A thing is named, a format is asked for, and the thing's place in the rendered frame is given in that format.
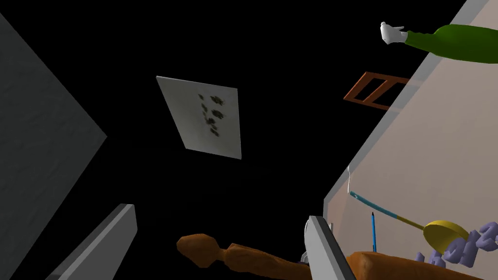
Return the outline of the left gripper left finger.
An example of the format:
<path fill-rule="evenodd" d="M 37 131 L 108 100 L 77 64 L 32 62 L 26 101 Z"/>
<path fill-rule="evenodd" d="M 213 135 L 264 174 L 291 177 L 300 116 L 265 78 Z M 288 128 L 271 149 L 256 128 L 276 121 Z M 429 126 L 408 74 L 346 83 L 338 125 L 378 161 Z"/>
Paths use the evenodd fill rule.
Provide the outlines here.
<path fill-rule="evenodd" d="M 113 280 L 136 234 L 135 206 L 120 204 L 46 280 Z"/>

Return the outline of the brown wooden frame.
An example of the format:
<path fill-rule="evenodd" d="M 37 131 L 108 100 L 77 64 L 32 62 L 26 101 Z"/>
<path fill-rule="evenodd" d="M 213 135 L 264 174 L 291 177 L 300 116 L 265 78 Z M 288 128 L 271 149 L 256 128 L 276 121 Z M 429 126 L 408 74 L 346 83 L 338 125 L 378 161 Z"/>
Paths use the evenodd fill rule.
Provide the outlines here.
<path fill-rule="evenodd" d="M 383 80 L 383 82 L 372 91 L 364 100 L 358 99 L 358 94 L 373 80 L 379 79 Z M 408 84 L 408 78 L 402 78 L 397 76 L 379 74 L 374 72 L 365 72 L 361 78 L 355 83 L 355 85 L 351 88 L 348 94 L 344 97 L 344 100 L 360 104 L 366 105 L 373 108 L 377 108 L 384 111 L 395 111 L 399 112 L 400 109 L 394 107 L 393 109 L 388 105 L 381 105 L 376 103 L 375 101 L 381 97 L 384 93 L 386 93 L 390 88 L 392 88 L 396 84 Z"/>

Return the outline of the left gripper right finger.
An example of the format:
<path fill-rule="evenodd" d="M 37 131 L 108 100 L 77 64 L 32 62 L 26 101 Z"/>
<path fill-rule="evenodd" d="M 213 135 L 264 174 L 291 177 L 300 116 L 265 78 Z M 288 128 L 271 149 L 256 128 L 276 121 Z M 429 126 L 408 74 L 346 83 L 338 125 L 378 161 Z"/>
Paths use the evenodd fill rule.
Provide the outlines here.
<path fill-rule="evenodd" d="M 310 215 L 304 244 L 312 280 L 356 280 L 326 220 Z"/>

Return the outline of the green bottle with white cap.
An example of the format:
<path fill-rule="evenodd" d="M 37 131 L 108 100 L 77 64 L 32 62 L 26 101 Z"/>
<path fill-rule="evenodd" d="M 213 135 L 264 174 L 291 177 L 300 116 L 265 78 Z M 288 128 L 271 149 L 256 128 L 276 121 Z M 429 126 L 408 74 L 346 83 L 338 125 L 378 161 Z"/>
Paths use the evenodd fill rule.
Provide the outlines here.
<path fill-rule="evenodd" d="M 402 32 L 401 29 L 382 22 L 383 41 L 405 43 L 443 58 L 498 64 L 498 30 L 458 24 L 444 25 L 432 34 Z"/>

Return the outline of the purple letter shapes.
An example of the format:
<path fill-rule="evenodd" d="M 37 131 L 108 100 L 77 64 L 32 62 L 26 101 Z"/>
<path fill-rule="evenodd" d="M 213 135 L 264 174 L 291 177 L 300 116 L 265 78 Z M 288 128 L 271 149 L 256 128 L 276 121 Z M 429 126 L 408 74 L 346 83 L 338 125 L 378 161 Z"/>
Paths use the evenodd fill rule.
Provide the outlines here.
<path fill-rule="evenodd" d="M 479 231 L 469 232 L 466 242 L 463 239 L 454 240 L 444 254 L 433 249 L 428 262 L 439 267 L 453 263 L 472 268 L 479 249 L 486 252 L 498 250 L 498 223 L 490 222 L 483 225 Z"/>

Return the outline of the pale beige table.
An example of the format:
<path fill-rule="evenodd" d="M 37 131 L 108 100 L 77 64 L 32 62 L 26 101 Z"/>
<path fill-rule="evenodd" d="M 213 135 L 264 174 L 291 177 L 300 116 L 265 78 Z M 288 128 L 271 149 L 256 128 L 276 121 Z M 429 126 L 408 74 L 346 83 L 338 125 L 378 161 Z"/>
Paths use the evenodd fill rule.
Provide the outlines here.
<path fill-rule="evenodd" d="M 447 220 L 465 231 L 498 223 L 498 64 L 439 58 L 415 73 L 342 173 L 326 219 L 345 256 L 372 250 L 428 258 L 422 232 L 371 209 L 347 188 L 421 225 Z"/>

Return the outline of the white picture with dark spots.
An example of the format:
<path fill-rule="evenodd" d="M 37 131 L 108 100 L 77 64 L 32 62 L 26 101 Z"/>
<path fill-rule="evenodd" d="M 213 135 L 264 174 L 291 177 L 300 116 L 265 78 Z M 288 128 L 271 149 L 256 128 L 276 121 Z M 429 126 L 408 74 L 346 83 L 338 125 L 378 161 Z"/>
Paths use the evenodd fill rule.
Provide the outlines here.
<path fill-rule="evenodd" d="M 236 88 L 156 79 L 186 149 L 242 158 Z"/>

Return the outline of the brown long wooden club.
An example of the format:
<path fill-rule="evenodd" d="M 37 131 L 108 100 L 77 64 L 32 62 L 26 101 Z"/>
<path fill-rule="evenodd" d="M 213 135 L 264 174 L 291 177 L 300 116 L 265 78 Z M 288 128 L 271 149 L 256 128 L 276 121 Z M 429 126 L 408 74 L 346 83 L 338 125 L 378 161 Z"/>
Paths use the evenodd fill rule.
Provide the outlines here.
<path fill-rule="evenodd" d="M 266 252 L 232 243 L 228 249 L 205 234 L 181 237 L 178 251 L 201 268 L 216 260 L 235 272 L 248 272 L 279 280 L 332 280 L 312 276 L 308 266 L 289 262 Z M 483 280 L 433 264 L 417 262 L 380 253 L 360 251 L 346 258 L 356 280 Z"/>

